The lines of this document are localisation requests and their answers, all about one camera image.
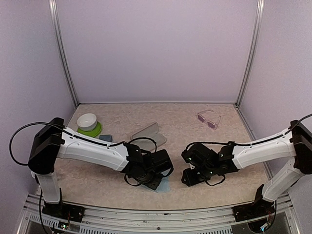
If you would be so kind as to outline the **light blue cloth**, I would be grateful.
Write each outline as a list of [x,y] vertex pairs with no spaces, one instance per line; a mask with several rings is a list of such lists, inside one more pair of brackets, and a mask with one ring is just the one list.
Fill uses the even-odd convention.
[[156,193],[167,193],[170,191],[169,177],[164,177],[156,189]]

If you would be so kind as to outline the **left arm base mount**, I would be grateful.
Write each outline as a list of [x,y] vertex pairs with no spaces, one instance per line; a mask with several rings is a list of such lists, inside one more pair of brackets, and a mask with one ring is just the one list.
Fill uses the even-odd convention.
[[79,205],[64,203],[62,200],[62,191],[59,189],[60,201],[57,204],[44,202],[42,212],[45,215],[64,219],[67,221],[82,222],[85,208]]

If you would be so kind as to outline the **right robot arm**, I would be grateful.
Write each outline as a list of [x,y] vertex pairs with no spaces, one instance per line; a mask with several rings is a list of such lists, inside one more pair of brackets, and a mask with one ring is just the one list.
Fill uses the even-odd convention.
[[206,142],[194,142],[181,156],[190,165],[181,179],[189,187],[208,183],[213,176],[225,177],[254,164],[288,158],[282,169],[257,189],[249,211],[260,216],[283,192],[312,173],[312,133],[301,121],[293,120],[289,128],[278,134],[249,143],[228,142],[219,152],[208,148]]

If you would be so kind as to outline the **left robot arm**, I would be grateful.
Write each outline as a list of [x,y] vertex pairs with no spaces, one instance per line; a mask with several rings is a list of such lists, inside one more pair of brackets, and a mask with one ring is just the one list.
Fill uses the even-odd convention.
[[85,136],[64,126],[64,120],[56,117],[34,137],[28,167],[35,175],[44,202],[55,215],[68,213],[68,205],[62,201],[54,169],[57,158],[74,159],[110,168],[124,174],[124,180],[136,181],[156,190],[163,178],[168,177],[174,166],[166,150],[153,153],[128,142],[112,143]]

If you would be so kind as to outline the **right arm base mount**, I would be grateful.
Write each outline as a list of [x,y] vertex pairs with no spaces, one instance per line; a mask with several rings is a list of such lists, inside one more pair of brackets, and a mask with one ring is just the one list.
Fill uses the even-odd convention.
[[264,184],[262,184],[255,194],[253,202],[243,205],[237,205],[232,208],[236,222],[254,219],[274,213],[276,208],[274,202],[265,201],[262,195]]

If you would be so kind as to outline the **pink glasses case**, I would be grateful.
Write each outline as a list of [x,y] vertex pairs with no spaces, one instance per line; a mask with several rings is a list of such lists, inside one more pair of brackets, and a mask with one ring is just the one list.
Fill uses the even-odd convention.
[[167,142],[167,138],[160,133],[158,123],[155,121],[143,127],[142,129],[134,132],[130,136],[131,140],[138,138],[133,142],[133,144],[137,145],[139,148],[143,150],[154,152],[156,149],[155,144],[148,139],[139,139],[140,137],[152,139],[153,141],[156,142],[157,148]]

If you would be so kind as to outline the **grey-blue glasses case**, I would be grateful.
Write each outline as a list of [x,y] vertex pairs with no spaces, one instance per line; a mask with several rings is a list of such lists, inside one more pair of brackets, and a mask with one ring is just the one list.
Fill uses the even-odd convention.
[[113,141],[113,137],[110,134],[100,135],[98,138],[100,140],[107,141],[107,142],[112,142]]

